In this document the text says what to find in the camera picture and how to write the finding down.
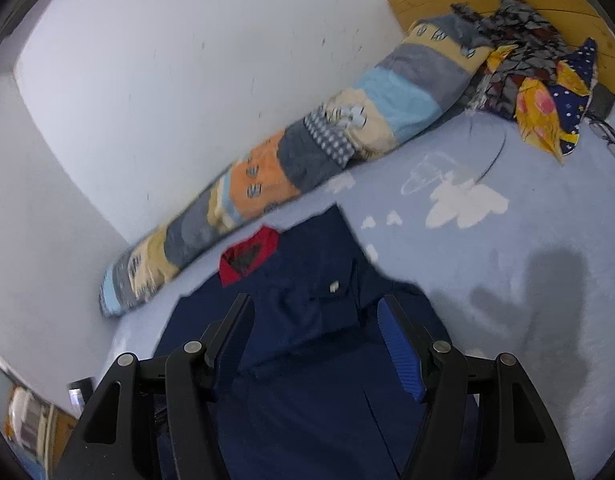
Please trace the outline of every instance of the metal screw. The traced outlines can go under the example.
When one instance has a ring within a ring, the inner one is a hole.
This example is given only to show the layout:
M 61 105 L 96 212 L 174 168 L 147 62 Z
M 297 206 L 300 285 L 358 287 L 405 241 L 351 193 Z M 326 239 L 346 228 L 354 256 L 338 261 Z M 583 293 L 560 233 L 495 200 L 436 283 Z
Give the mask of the metal screw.
M 198 341 L 188 341 L 184 346 L 184 350 L 188 354 L 196 354 L 201 348 L 203 348 L 203 345 Z
M 452 350 L 452 345 L 450 345 L 447 341 L 442 340 L 435 341 L 431 347 L 434 348 L 434 351 L 438 352 L 439 354 L 446 354 L 447 352 Z
M 116 360 L 119 366 L 131 365 L 133 361 L 134 361 L 134 356 L 132 354 L 123 354 L 119 356 L 119 358 Z
M 501 362 L 505 366 L 514 366 L 516 364 L 516 357 L 512 354 L 501 354 Z

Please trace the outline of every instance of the red collar lining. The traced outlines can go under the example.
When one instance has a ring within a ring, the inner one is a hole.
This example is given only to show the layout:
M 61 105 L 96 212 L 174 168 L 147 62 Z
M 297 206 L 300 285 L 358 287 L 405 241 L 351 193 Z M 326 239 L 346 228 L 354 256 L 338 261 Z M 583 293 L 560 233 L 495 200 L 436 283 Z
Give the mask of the red collar lining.
M 261 248 L 252 261 L 252 264 L 248 267 L 248 270 L 246 270 L 244 274 L 241 274 L 233 269 L 230 265 L 230 261 L 257 244 L 260 244 Z M 221 280 L 221 285 L 232 285 L 232 283 L 238 282 L 238 280 L 241 280 L 248 274 L 254 272 L 276 252 L 278 245 L 279 232 L 275 231 L 271 227 L 268 227 L 267 225 L 264 225 L 247 240 L 243 240 L 238 244 L 228 247 L 223 254 L 221 254 L 219 261 L 219 278 Z

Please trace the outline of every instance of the eyeglasses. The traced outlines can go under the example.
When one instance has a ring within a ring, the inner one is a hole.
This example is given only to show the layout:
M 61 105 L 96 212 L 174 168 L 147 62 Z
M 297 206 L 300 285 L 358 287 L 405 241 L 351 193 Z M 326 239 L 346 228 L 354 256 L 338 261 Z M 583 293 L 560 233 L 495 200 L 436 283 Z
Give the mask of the eyeglasses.
M 615 129 L 605 121 L 595 119 L 589 119 L 588 124 L 594 135 L 607 142 L 607 149 L 615 158 Z

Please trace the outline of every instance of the bed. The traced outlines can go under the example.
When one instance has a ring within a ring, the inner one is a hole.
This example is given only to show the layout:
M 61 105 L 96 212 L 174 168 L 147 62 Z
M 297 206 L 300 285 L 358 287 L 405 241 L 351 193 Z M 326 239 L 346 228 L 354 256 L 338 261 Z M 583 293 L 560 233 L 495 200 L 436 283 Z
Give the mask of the bed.
M 121 319 L 108 364 L 151 357 L 228 245 L 332 203 L 380 270 L 421 286 L 462 351 L 520 357 L 576 477 L 593 478 L 615 449 L 615 160 L 586 126 L 561 166 L 514 123 L 463 112 L 224 239 Z

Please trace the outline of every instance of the navy blue shirt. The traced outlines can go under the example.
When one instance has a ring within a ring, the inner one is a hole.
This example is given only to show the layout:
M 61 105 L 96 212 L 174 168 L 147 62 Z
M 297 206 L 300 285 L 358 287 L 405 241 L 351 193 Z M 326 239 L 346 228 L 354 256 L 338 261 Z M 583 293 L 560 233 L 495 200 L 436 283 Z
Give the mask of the navy blue shirt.
M 433 338 L 450 341 L 427 297 L 374 269 L 337 206 L 280 234 L 244 274 L 224 285 L 217 273 L 181 298 L 155 352 L 200 338 L 237 294 L 251 296 L 239 373 L 212 410 L 232 479 L 398 478 L 425 407 L 401 387 L 377 303 L 394 294 Z

